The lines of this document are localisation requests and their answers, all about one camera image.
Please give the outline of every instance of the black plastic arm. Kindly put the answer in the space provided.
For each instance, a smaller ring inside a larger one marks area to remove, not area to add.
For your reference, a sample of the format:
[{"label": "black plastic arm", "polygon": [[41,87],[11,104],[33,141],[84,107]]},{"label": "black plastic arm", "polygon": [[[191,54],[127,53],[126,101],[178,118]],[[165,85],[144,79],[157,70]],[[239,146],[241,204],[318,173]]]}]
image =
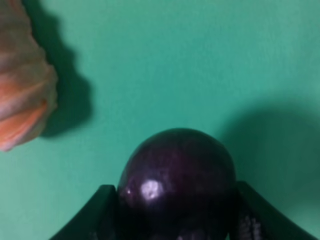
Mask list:
[{"label": "black plastic arm", "polygon": [[238,213],[230,233],[231,240],[316,240],[246,182],[238,182],[237,189]]},{"label": "black plastic arm", "polygon": [[51,240],[115,240],[116,188],[103,185]]}]

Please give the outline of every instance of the orange object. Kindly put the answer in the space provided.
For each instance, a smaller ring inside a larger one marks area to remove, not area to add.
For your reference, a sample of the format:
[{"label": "orange object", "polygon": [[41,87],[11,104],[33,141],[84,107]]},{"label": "orange object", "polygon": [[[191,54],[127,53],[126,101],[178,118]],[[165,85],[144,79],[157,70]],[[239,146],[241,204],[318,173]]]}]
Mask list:
[{"label": "orange object", "polygon": [[55,69],[32,37],[21,0],[0,0],[0,150],[38,137],[57,108]]}]

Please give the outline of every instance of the green background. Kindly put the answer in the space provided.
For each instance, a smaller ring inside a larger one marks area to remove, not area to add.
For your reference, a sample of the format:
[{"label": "green background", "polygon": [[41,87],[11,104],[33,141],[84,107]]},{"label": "green background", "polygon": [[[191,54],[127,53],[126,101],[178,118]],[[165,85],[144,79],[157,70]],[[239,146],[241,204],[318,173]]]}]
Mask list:
[{"label": "green background", "polygon": [[0,239],[46,240],[133,150],[204,131],[320,238],[319,0],[25,0],[60,76],[42,137],[0,154]]}]

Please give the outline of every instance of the dark purple vegetable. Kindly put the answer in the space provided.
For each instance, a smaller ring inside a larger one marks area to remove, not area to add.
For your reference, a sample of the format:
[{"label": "dark purple vegetable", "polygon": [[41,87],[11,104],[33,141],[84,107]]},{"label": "dark purple vegetable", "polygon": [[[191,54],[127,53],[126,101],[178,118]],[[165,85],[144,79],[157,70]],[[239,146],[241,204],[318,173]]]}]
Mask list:
[{"label": "dark purple vegetable", "polygon": [[126,240],[224,240],[236,191],[231,156],[200,131],[172,129],[145,141],[118,186]]}]

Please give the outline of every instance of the green backdrop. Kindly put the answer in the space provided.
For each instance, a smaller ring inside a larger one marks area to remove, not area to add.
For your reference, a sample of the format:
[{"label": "green backdrop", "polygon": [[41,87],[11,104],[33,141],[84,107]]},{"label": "green backdrop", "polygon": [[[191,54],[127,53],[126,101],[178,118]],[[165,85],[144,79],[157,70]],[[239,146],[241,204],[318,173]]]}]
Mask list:
[{"label": "green backdrop", "polygon": [[319,0],[25,0],[59,110],[0,154],[0,239],[46,240],[133,150],[204,131],[239,179],[320,238]]}]

